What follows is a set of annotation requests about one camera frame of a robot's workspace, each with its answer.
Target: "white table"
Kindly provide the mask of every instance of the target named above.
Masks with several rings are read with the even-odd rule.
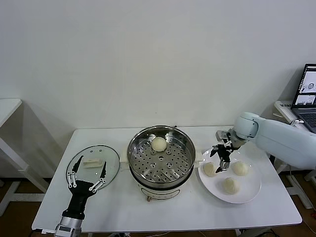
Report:
[[[229,127],[180,127],[193,140],[197,150],[217,144],[215,132]],[[32,229],[51,233],[69,204],[71,193],[65,172],[68,163],[88,146],[106,144],[119,154],[140,128],[76,130],[59,163]],[[213,196],[199,181],[196,170],[181,193],[169,200],[147,202],[137,189],[129,170],[121,166],[116,178],[97,195],[88,199],[82,231],[154,232],[261,228],[302,222],[265,152],[253,144],[242,147],[259,168],[262,188],[258,196],[245,204],[231,204]]]
[[[280,114],[286,119],[286,121],[288,121],[289,123],[291,123],[293,120],[298,119],[297,116],[292,113],[291,111],[291,105],[292,102],[291,101],[276,101],[275,102],[275,108],[280,112]],[[298,129],[302,129],[305,131],[309,131],[303,124],[299,123],[295,125]],[[277,169],[277,172],[280,173],[284,168],[286,167],[286,165],[280,166]],[[313,171],[311,171],[308,175],[305,176],[305,180],[306,181],[311,181],[315,186],[316,186],[316,169],[314,169]],[[302,191],[302,187],[299,185],[299,183],[297,182],[297,180],[295,179],[295,177],[291,177],[290,175],[287,175],[287,179],[289,180],[289,182],[291,183],[291,185],[293,187],[287,188],[288,192],[291,195],[298,195],[300,200],[302,201],[304,207],[306,209],[312,209],[313,205],[311,203],[311,201],[308,199],[308,197],[306,196],[306,194]]]
[[[0,127],[22,104],[20,99],[0,99]],[[0,149],[7,154],[4,157],[19,172],[28,178],[35,186],[44,193],[48,188],[48,183],[43,180],[25,161],[0,138]],[[20,182],[13,182],[0,203],[0,216],[3,215],[10,201],[42,201],[44,194],[15,194]]]

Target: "white wall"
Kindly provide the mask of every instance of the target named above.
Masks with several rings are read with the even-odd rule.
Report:
[[[314,0],[4,0],[0,97],[21,98],[62,149],[75,128],[233,124],[295,91],[316,61],[315,9]]]

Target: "laptop keyboard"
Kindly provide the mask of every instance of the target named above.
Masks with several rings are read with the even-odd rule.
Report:
[[[311,127],[316,127],[316,113],[312,114],[300,114],[302,118],[309,124]]]

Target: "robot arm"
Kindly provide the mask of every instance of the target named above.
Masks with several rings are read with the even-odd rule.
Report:
[[[106,161],[104,162],[100,179],[95,184],[77,180],[78,172],[83,156],[73,166],[72,172],[67,173],[68,188],[72,193],[68,208],[63,211],[60,223],[56,227],[55,237],[79,237],[81,234],[81,224],[84,220],[84,209],[89,197],[96,194],[99,188],[106,183]]]
[[[223,142],[225,150],[232,153],[245,142],[250,141],[261,150],[300,169],[316,166],[316,134],[303,131],[288,124],[265,119],[256,114],[243,113],[236,119],[229,131],[217,131],[218,141]],[[226,170],[229,163],[221,156],[217,145],[214,150],[221,159],[217,172]]]

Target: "glass lid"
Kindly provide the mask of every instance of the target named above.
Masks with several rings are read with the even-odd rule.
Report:
[[[76,180],[93,183],[93,192],[106,187],[119,171],[119,155],[111,147],[98,145],[79,152],[66,171],[68,187],[75,188]]]

